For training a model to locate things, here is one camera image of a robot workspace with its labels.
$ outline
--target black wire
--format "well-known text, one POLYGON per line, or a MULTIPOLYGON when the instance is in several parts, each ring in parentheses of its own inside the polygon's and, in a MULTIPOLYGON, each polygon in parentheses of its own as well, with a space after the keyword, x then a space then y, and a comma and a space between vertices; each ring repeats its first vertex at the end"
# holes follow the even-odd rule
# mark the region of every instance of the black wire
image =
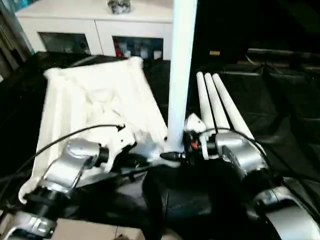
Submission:
MULTIPOLYGON (((320 203, 319 201, 316 199, 316 196, 315 194, 317 194, 313 189, 311 189, 311 187, 309 187, 304 181, 303 179, 301 179, 301 177, 299 176, 299 174, 297 174, 289 164, 286 163, 286 161, 284 161, 284 159, 279 155, 277 154, 272 148, 271 146, 265 144, 265 143, 262 143, 262 142, 259 142, 255 139, 252 139, 252 138, 249 138, 248 136, 246 136, 244 133, 240 132, 240 131, 237 131, 237 130, 234 130, 234 129, 230 129, 230 128, 227 128, 227 127, 215 127, 215 128, 210 128, 210 129, 206 129, 205 131, 203 132, 200 132, 199 134, 203 134, 203 133, 207 133, 207 132, 210 132, 212 130, 228 130, 230 132, 233 132, 233 133, 236 133, 236 134, 239 134, 240 136, 242 136, 243 138, 245 138, 246 140, 250 141, 260 152, 260 154, 263 156, 264 160, 266 161, 266 163, 268 164, 268 166, 270 167, 270 170, 272 170, 272 165, 271 163, 268 161, 268 158, 267 158, 267 155, 265 154, 265 152, 262 150, 261 146, 264 146, 264 147, 267 147, 268 150, 270 150, 270 152, 281 162, 285 165, 285 167, 289 170, 290 174, 302 185, 302 187, 304 188, 304 190, 309 194, 309 197, 311 198, 311 201, 314 205, 314 207, 316 208, 316 211, 314 210, 313 207, 310 206, 310 204, 308 204, 305 200, 303 200, 303 204, 305 204, 305 206, 307 208, 309 208, 309 212, 312 213, 313 216, 316 216, 315 220, 318 224, 320 224, 320 215, 319 215, 319 210, 320 210, 320 203)), ((292 194, 297 198, 297 199, 302 199, 302 197, 296 192, 296 191, 293 191, 292 194)))
POLYGON ((43 148, 41 148, 39 151, 37 151, 34 155, 32 155, 28 160, 26 160, 16 171, 13 175, 11 175, 11 177, 7 180, 6 185, 2 188, 2 191, 0 193, 0 203, 3 200, 3 197, 5 195, 6 190, 8 189, 10 183, 15 179, 15 177, 20 173, 20 171, 27 166, 30 162, 32 162, 34 160, 35 157, 39 156, 40 154, 42 154, 45 150, 47 150, 48 148, 52 147, 53 145, 73 136, 76 135, 78 133, 82 133, 84 131, 90 130, 90 129, 96 129, 96 128, 102 128, 102 127, 114 127, 114 128, 118 128, 118 130, 122 129, 123 126, 120 125, 115 125, 115 124, 99 124, 99 125, 93 125, 93 126, 89 126, 89 127, 85 127, 82 129, 79 129, 77 131, 71 132, 65 136, 62 136, 60 138, 58 138, 57 140, 49 143, 48 145, 44 146, 43 148))

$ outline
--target glass cabinet door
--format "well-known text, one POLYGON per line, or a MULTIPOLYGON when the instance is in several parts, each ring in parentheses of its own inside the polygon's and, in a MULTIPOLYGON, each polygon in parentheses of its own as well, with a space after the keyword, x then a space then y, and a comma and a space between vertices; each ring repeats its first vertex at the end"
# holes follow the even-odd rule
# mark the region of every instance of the glass cabinet door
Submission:
POLYGON ((19 17, 35 52, 102 54, 94 20, 19 17))
POLYGON ((112 39, 116 57, 138 56, 143 59, 163 59, 163 38, 112 36, 112 39))
POLYGON ((172 24, 101 20, 95 23, 106 56, 171 58, 172 24))
POLYGON ((91 54, 85 34, 38 32, 46 50, 56 53, 91 54))

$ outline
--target white cloth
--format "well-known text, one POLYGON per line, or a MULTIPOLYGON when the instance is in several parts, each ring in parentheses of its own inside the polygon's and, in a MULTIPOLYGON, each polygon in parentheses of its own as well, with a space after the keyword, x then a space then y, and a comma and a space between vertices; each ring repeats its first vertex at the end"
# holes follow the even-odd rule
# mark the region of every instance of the white cloth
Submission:
MULTIPOLYGON (((97 124, 125 124, 136 138, 136 152, 159 158, 167 127, 142 70, 142 59, 73 68, 51 68, 44 75, 48 87, 43 107, 37 150, 52 141, 97 124)), ((103 146, 116 128, 101 127, 79 133, 103 146)), ((33 165, 31 178, 21 187, 19 199, 32 191, 45 170, 61 153, 63 141, 41 155, 33 165)))

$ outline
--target white pole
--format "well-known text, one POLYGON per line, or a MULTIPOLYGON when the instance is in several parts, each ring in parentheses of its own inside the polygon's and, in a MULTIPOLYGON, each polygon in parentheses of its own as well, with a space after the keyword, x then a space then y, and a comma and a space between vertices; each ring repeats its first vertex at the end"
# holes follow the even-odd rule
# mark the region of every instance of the white pole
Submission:
POLYGON ((249 130, 245 120, 242 118, 238 108, 236 107, 234 101, 229 95, 224 83, 222 82, 220 76, 215 73, 213 76, 214 85, 220 94, 221 100, 225 107, 225 110, 232 122, 235 130, 245 134, 248 138, 254 139, 251 131, 249 130))
POLYGON ((181 151, 198 0, 174 0, 167 151, 181 151))
MULTIPOLYGON (((215 120, 216 127, 229 129, 230 125, 226 117, 225 110, 220 101, 214 81, 211 77, 211 74, 206 73, 204 75, 204 78, 205 78, 206 87, 208 88, 209 98, 211 102, 211 107, 212 107, 212 112, 213 112, 213 117, 215 120)), ((225 130, 217 130, 217 132, 222 133, 222 132, 225 132, 225 130)))
POLYGON ((196 74, 196 81, 197 81, 197 85, 198 85, 201 119, 207 129, 212 129, 215 127, 215 122, 214 122, 214 118, 211 113, 211 108, 210 108, 209 98, 208 98, 208 94, 207 94, 205 79, 204 79, 204 75, 202 72, 198 72, 196 74))

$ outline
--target white shelf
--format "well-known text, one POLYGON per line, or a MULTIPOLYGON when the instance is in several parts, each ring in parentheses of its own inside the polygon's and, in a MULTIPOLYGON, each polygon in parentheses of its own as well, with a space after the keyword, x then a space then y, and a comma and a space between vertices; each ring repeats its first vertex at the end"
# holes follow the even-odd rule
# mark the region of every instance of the white shelf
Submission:
POLYGON ((18 18, 172 23, 173 0, 132 0, 131 12, 112 14, 106 0, 40 0, 18 11, 18 18))

